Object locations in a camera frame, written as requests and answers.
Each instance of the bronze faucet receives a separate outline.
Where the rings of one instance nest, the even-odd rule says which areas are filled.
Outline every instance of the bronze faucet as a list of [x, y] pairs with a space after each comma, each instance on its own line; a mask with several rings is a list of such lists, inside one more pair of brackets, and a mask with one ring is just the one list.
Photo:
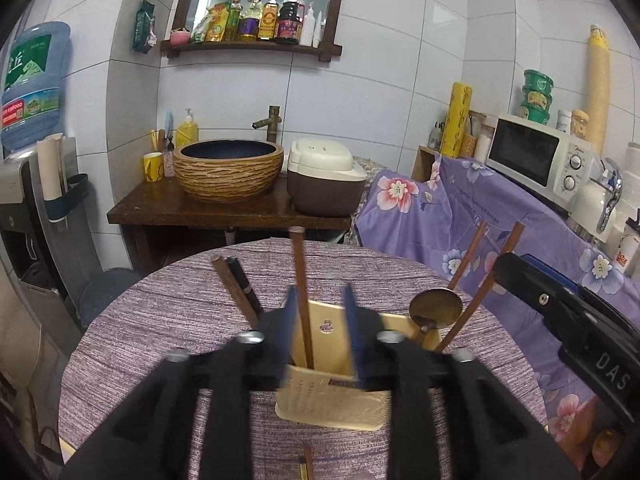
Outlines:
[[267, 127], [267, 141], [268, 142], [276, 142], [276, 136], [278, 135], [278, 124], [282, 122], [282, 118], [280, 117], [280, 107], [279, 106], [270, 106], [269, 107], [269, 118], [263, 119], [261, 121], [256, 121], [251, 126], [254, 130], [258, 128], [262, 128], [264, 126]]

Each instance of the blue water bottle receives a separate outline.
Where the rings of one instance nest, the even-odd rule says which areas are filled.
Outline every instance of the blue water bottle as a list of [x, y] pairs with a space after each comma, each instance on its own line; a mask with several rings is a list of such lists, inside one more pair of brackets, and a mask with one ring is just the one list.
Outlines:
[[28, 28], [13, 42], [2, 94], [0, 136], [10, 152], [55, 133], [70, 35], [66, 23], [49, 22]]

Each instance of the purple tablecloth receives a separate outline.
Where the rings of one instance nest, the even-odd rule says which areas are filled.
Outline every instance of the purple tablecloth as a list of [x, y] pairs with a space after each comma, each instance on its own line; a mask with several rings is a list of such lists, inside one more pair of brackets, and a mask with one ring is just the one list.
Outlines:
[[[365, 247], [401, 256], [452, 278], [481, 220], [490, 228], [460, 281], [474, 294], [519, 221], [517, 254], [533, 254], [587, 286], [640, 326], [640, 285], [577, 237], [562, 219], [513, 182], [471, 160], [438, 157], [427, 183], [389, 170], [373, 182], [356, 221]], [[500, 320], [536, 371], [550, 430], [561, 438], [573, 414], [593, 393], [558, 358], [558, 341], [542, 317], [498, 285], [482, 302]]]
[[[345, 282], [361, 304], [380, 312], [407, 314], [412, 297], [446, 281], [424, 265], [368, 249], [306, 242], [309, 298], [342, 302]], [[237, 255], [266, 310], [280, 306], [294, 282], [288, 240], [271, 238], [216, 253]], [[171, 348], [207, 352], [220, 348], [249, 325], [212, 270], [213, 252], [201, 253], [154, 272], [121, 295], [91, 324], [71, 356], [62, 380], [60, 437], [80, 446], [104, 417]], [[468, 294], [459, 292], [465, 305]], [[459, 334], [453, 349], [469, 348], [541, 424], [545, 409], [533, 370], [513, 339], [483, 307]], [[202, 446], [206, 400], [196, 413], [190, 478], [195, 478]], [[388, 424], [379, 431], [347, 431], [297, 424], [278, 418], [274, 393], [252, 395], [254, 474], [257, 479], [300, 477], [303, 444], [314, 453], [316, 479], [346, 479], [366, 470], [386, 477]], [[436, 434], [443, 446], [446, 424], [434, 407]], [[443, 478], [450, 477], [443, 458]]]

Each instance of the microwave oven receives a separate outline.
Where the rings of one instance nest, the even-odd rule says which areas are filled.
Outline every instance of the microwave oven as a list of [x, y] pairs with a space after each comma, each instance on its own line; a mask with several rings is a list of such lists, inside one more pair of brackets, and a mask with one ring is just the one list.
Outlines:
[[569, 211], [596, 157], [586, 140], [520, 117], [500, 115], [486, 164], [543, 202]]

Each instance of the woven bowl sink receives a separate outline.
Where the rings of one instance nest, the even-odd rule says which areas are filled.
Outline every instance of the woven bowl sink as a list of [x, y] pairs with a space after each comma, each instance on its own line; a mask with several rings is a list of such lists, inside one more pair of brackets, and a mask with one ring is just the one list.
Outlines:
[[264, 193], [283, 160], [282, 147], [265, 140], [205, 140], [174, 152], [178, 182], [208, 202], [244, 202]]

